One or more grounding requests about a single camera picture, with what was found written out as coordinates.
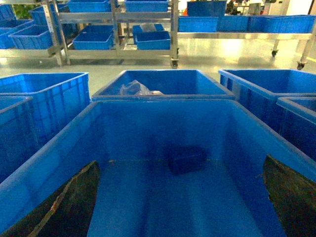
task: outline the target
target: floor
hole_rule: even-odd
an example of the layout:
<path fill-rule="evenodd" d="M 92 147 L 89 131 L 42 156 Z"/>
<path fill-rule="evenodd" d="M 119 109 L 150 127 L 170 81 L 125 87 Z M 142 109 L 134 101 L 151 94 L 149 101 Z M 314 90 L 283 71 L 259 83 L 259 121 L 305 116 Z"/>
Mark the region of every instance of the floor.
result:
<path fill-rule="evenodd" d="M 281 41 L 276 58 L 271 56 L 271 40 L 238 39 L 180 39 L 179 69 L 199 69 L 219 80 L 219 69 L 296 69 L 304 49 L 303 42 Z M 316 44 L 313 47 L 305 72 L 316 73 Z M 71 66 L 60 68 L 52 59 L 0 58 L 0 76 L 18 73 L 89 72 L 92 95 L 123 70 L 170 69 L 168 59 L 163 60 L 73 60 Z"/>

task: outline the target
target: metal shelving cart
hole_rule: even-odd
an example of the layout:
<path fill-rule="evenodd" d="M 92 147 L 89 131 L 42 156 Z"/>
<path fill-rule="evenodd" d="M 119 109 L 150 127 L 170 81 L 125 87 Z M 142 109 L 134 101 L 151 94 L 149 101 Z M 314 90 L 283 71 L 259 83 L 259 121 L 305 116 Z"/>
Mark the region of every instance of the metal shelving cart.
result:
<path fill-rule="evenodd" d="M 70 13 L 58 12 L 59 28 L 61 24 L 69 23 L 102 23 L 114 26 L 115 47 L 112 50 L 75 50 L 72 44 L 65 47 L 68 64 L 71 59 L 157 59 L 170 58 L 171 66 L 178 67 L 178 0 L 171 1 L 171 10 L 168 12 L 126 12 L 124 4 L 116 8 L 114 0 L 111 0 L 112 12 L 87 12 Z M 131 38 L 130 23 L 171 23 L 170 50 L 136 50 L 128 47 Z M 121 25 L 126 24 L 126 35 L 120 34 Z"/>
<path fill-rule="evenodd" d="M 47 20 L 48 29 L 51 34 L 53 46 L 48 49 L 0 49 L 0 58 L 51 58 L 55 57 L 58 65 L 62 66 L 65 62 L 65 57 L 62 54 L 62 49 L 65 43 L 58 42 L 56 26 L 53 22 L 52 11 L 49 7 L 49 0 L 0 0 L 0 4 L 42 4 Z"/>
<path fill-rule="evenodd" d="M 282 14 L 286 15 L 289 7 L 289 1 L 284 1 Z M 316 36 L 316 24 L 314 23 L 313 32 L 309 34 L 277 34 L 277 33 L 178 33 L 179 39 L 238 39 L 238 40 L 275 40 L 272 50 L 272 56 L 275 57 L 278 52 L 280 40 L 305 40 L 306 45 L 297 69 L 301 70 L 307 63 L 307 57 L 313 47 Z"/>

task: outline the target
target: white wall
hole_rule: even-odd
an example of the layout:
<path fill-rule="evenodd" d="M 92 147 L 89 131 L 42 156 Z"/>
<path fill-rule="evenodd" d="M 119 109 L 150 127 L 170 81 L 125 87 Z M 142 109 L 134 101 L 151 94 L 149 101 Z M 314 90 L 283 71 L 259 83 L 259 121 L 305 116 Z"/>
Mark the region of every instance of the white wall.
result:
<path fill-rule="evenodd" d="M 312 4 L 312 0 L 277 0 L 271 4 L 269 15 L 282 15 L 282 6 L 288 2 L 286 15 L 307 15 Z"/>

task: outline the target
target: dark object inside bin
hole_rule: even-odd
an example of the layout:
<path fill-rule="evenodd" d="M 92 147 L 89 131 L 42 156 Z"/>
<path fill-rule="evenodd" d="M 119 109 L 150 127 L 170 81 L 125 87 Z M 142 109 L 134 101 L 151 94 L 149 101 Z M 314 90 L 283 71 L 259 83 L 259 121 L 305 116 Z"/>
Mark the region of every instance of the dark object inside bin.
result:
<path fill-rule="evenodd" d="M 0 237 L 86 237 L 99 180 L 93 161 Z"/>
<path fill-rule="evenodd" d="M 267 155 L 264 182 L 288 237 L 316 236 L 316 183 Z"/>
<path fill-rule="evenodd" d="M 204 169 L 207 152 L 199 146 L 171 146 L 165 157 L 170 171 L 179 175 Z"/>

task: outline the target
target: blue plastic bin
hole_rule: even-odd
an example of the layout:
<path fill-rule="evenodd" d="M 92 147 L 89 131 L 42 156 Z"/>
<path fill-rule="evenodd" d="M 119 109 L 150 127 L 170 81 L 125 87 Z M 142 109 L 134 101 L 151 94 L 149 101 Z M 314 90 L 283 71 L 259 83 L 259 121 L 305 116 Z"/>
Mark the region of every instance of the blue plastic bin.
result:
<path fill-rule="evenodd" d="M 265 24 L 264 16 L 249 16 L 248 31 L 249 32 L 263 32 Z"/>
<path fill-rule="evenodd" d="M 77 50 L 108 50 L 113 48 L 112 33 L 80 33 L 73 40 Z"/>
<path fill-rule="evenodd" d="M 282 97 L 280 135 L 316 161 L 316 97 Z"/>
<path fill-rule="evenodd" d="M 8 4 L 0 4 L 0 21 L 14 18 L 15 14 L 12 7 Z"/>
<path fill-rule="evenodd" d="M 50 9 L 52 10 L 52 13 L 53 13 L 54 22 L 56 25 L 58 25 L 57 14 L 55 12 L 53 4 L 50 5 Z M 59 12 L 64 12 L 64 11 L 68 10 L 68 7 L 66 4 L 58 4 L 58 10 L 59 10 Z M 32 18 L 35 20 L 37 25 L 47 26 L 44 8 L 42 6 L 37 7 L 33 10 L 30 10 L 29 13 L 31 14 Z"/>
<path fill-rule="evenodd" d="M 14 33 L 14 29 L 0 28 L 0 49 L 13 48 L 14 43 L 9 37 L 10 34 Z"/>
<path fill-rule="evenodd" d="M 225 15 L 226 0 L 220 1 L 189 1 L 189 16 L 215 16 L 222 17 Z"/>
<path fill-rule="evenodd" d="M 248 21 L 248 16 L 223 16 L 218 19 L 217 31 L 246 32 Z"/>
<path fill-rule="evenodd" d="M 158 90 L 164 95 L 125 95 L 119 90 L 122 85 L 138 80 L 149 90 Z M 232 99 L 235 96 L 213 78 L 199 70 L 127 70 L 97 91 L 92 100 L 170 100 L 170 99 Z"/>
<path fill-rule="evenodd" d="M 205 168 L 174 176 L 170 145 L 201 147 Z M 316 162 L 235 101 L 95 102 L 0 185 L 0 233 L 97 160 L 88 237 L 285 237 L 267 154 L 316 181 Z"/>
<path fill-rule="evenodd" d="M 168 31 L 156 31 L 138 33 L 135 37 L 137 49 L 168 50 L 170 49 L 170 33 Z"/>
<path fill-rule="evenodd" d="M 168 11 L 168 0 L 125 0 L 126 11 L 158 12 Z"/>
<path fill-rule="evenodd" d="M 162 24 L 155 24 L 156 31 L 164 31 L 164 28 Z M 135 36 L 137 33 L 142 33 L 143 30 L 140 26 L 133 26 L 133 38 L 134 38 L 134 43 L 136 43 L 136 38 Z"/>
<path fill-rule="evenodd" d="M 34 20 L 6 20 L 0 22 L 0 28 L 13 28 L 15 31 L 34 25 Z"/>
<path fill-rule="evenodd" d="M 40 148 L 31 97 L 0 97 L 0 183 Z"/>
<path fill-rule="evenodd" d="M 47 26 L 30 26 L 9 37 L 18 49 L 48 49 L 53 46 Z"/>
<path fill-rule="evenodd" d="M 32 96 L 43 145 L 90 102 L 88 73 L 17 74 L 0 79 L 0 96 Z"/>
<path fill-rule="evenodd" d="M 218 17 L 179 17 L 179 32 L 216 32 Z"/>
<path fill-rule="evenodd" d="M 297 70 L 220 70 L 221 84 L 255 116 L 279 131 L 282 109 L 277 99 L 316 96 L 316 75 Z"/>
<path fill-rule="evenodd" d="M 110 12 L 109 0 L 70 0 L 68 2 L 70 12 Z"/>

